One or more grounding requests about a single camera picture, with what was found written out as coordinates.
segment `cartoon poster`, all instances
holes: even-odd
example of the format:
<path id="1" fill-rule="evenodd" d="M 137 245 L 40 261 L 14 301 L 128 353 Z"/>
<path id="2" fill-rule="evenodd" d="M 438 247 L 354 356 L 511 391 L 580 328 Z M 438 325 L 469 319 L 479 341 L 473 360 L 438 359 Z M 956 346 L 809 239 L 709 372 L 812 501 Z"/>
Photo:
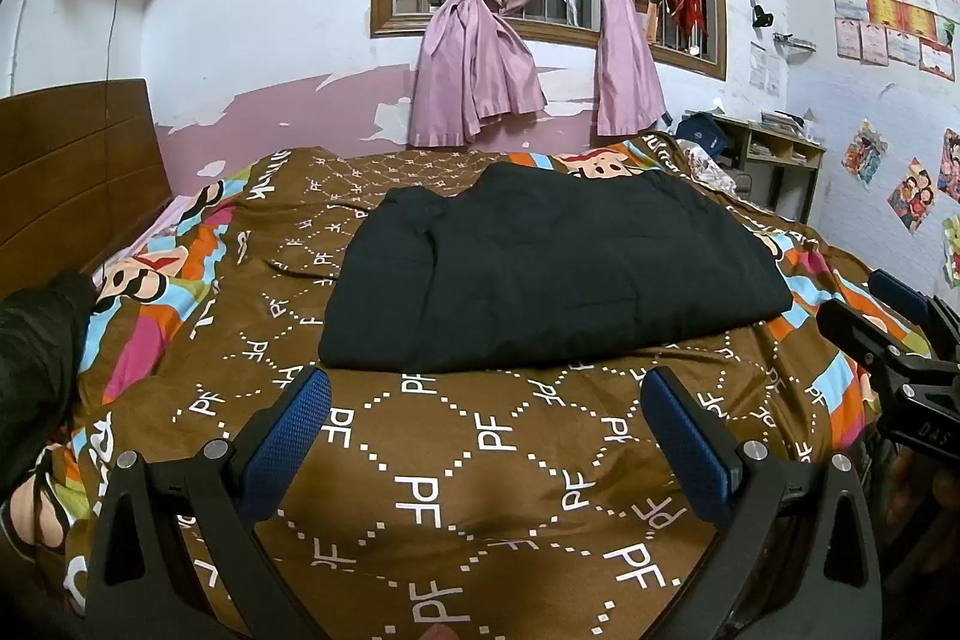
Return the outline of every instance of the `cartoon poster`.
<path id="1" fill-rule="evenodd" d="M 933 208 L 933 181 L 916 158 L 910 162 L 906 177 L 890 194 L 887 203 L 907 231 L 914 234 L 920 228 L 920 223 Z"/>
<path id="2" fill-rule="evenodd" d="M 937 188 L 954 201 L 960 201 L 960 134 L 949 128 L 944 133 Z"/>
<path id="3" fill-rule="evenodd" d="M 950 287 L 960 287 L 960 215 L 944 220 L 944 255 Z"/>
<path id="4" fill-rule="evenodd" d="M 877 167 L 887 152 L 887 142 L 880 131 L 863 121 L 843 157 L 843 168 L 856 177 L 864 187 L 870 185 Z"/>

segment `folded black jacket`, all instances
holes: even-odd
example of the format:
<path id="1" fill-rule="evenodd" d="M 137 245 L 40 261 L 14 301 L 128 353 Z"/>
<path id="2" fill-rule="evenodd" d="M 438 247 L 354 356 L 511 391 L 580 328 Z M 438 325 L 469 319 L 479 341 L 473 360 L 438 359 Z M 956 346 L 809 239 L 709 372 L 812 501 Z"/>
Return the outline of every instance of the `folded black jacket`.
<path id="1" fill-rule="evenodd" d="M 497 163 L 457 196 L 387 193 L 347 247 L 320 360 L 397 372 L 568 362 L 790 305 L 764 244 L 679 178 Z"/>
<path id="2" fill-rule="evenodd" d="M 0 302 L 0 500 L 64 423 L 96 298 L 88 275 L 64 271 Z"/>

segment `bedspread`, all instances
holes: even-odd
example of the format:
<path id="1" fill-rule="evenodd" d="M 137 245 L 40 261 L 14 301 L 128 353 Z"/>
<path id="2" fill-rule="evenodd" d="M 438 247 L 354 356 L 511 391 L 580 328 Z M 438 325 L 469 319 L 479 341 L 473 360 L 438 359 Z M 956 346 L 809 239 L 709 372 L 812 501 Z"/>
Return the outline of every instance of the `bedspread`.
<path id="1" fill-rule="evenodd" d="M 506 158 L 282 150 L 206 188 L 174 231 L 107 273 L 56 471 L 73 519 L 62 576 L 77 609 L 118 453 L 162 461 L 232 437 L 315 360 L 344 249 L 386 191 L 455 194 Z M 509 158 L 585 177 L 691 175 L 659 134 L 586 155 Z M 776 259 L 793 299 L 781 316 L 590 365 L 329 370 L 328 424 L 257 533 L 332 638 L 412 640 L 436 622 L 461 638 L 640 637 L 713 533 L 638 410 L 652 367 L 671 367 L 736 437 L 779 456 L 817 461 L 856 437 L 863 372 L 819 336 L 819 304 L 842 298 L 912 349 L 925 351 L 923 341 L 870 297 L 856 258 L 697 187 Z M 181 528 L 214 610 L 241 627 L 194 519 Z"/>

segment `screw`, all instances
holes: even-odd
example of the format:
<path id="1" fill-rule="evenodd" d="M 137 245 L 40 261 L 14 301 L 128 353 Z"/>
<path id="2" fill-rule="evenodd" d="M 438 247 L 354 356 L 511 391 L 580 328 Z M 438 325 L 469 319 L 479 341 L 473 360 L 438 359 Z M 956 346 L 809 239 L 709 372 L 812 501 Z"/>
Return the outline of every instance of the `screw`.
<path id="1" fill-rule="evenodd" d="M 844 456 L 843 453 L 834 453 L 830 463 L 832 463 L 833 466 L 835 466 L 841 472 L 850 472 L 851 468 L 853 468 L 850 460 Z"/>
<path id="2" fill-rule="evenodd" d="M 754 461 L 763 461 L 767 458 L 767 446 L 755 439 L 743 443 L 743 455 L 752 458 Z"/>
<path id="3" fill-rule="evenodd" d="M 210 459 L 221 458 L 227 453 L 227 450 L 229 450 L 229 445 L 227 445 L 226 439 L 211 439 L 203 447 L 203 456 Z"/>
<path id="4" fill-rule="evenodd" d="M 117 456 L 117 466 L 120 469 L 128 469 L 136 464 L 136 451 L 123 451 Z"/>

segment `wooden window frame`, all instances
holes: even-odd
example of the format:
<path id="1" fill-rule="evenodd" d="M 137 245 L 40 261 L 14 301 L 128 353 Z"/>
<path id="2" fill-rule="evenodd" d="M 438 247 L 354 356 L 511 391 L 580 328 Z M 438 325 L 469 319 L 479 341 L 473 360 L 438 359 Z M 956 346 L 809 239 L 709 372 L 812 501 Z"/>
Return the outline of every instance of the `wooden window frame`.
<path id="1" fill-rule="evenodd" d="M 705 74 L 709 77 L 725 80 L 727 78 L 727 0 L 716 0 L 716 63 L 704 61 L 685 52 L 677 52 L 669 47 L 651 44 L 650 50 L 655 61 L 670 64 L 687 71 Z M 394 0 L 371 0 L 370 35 L 371 38 L 386 36 L 422 36 L 429 25 L 431 14 L 397 14 Z M 551 44 L 574 44 L 577 47 L 596 49 L 600 35 L 588 28 L 575 28 L 572 25 L 546 23 L 542 20 L 519 20 L 507 18 L 510 26 L 521 39 Z"/>

